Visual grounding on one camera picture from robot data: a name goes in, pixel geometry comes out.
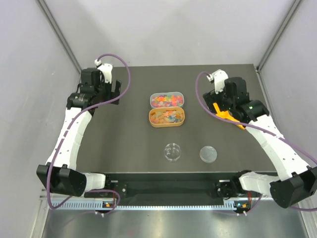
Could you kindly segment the orange plastic scoop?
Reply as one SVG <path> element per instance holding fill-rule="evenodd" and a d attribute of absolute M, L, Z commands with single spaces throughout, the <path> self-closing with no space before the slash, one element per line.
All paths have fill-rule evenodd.
<path fill-rule="evenodd" d="M 233 122 L 239 122 L 239 120 L 235 119 L 229 111 L 221 111 L 218 104 L 217 103 L 213 103 L 213 107 L 216 111 L 216 116 L 221 118 L 221 119 L 225 119 L 225 120 L 229 120 L 229 121 L 233 121 Z"/>

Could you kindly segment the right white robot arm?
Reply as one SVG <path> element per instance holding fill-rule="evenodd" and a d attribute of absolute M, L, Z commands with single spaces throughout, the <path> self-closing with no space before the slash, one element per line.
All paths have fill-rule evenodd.
<path fill-rule="evenodd" d="M 259 100 L 250 100 L 246 81 L 228 77 L 218 70 L 207 73 L 214 89 L 203 95 L 204 108 L 212 117 L 247 131 L 261 146 L 277 175 L 262 175 L 249 170 L 231 179 L 231 190 L 237 196 L 254 191 L 271 197 L 280 207 L 288 208 L 315 195 L 317 169 L 300 156 L 300 149 L 287 141 L 276 127 L 267 107 Z"/>

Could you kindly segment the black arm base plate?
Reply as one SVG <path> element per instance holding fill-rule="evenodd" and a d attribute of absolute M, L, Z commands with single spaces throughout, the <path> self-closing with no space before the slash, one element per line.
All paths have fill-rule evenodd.
<path fill-rule="evenodd" d="M 220 205 L 230 198 L 247 198 L 234 191 L 235 173 L 108 173 L 106 189 L 121 196 L 120 205 Z"/>

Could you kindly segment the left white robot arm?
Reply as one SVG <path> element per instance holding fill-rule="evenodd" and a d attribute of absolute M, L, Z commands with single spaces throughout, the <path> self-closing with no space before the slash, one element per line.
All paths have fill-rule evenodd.
<path fill-rule="evenodd" d="M 112 68 L 111 64 L 105 63 L 82 70 L 77 91 L 67 99 L 64 124 L 55 148 L 45 165 L 39 165 L 36 170 L 44 186 L 50 183 L 51 193 L 79 197 L 95 189 L 105 197 L 112 192 L 112 184 L 106 181 L 105 175 L 76 170 L 77 155 L 86 127 L 94 115 L 94 105 L 120 95 L 120 81 L 115 82 L 112 90 Z"/>

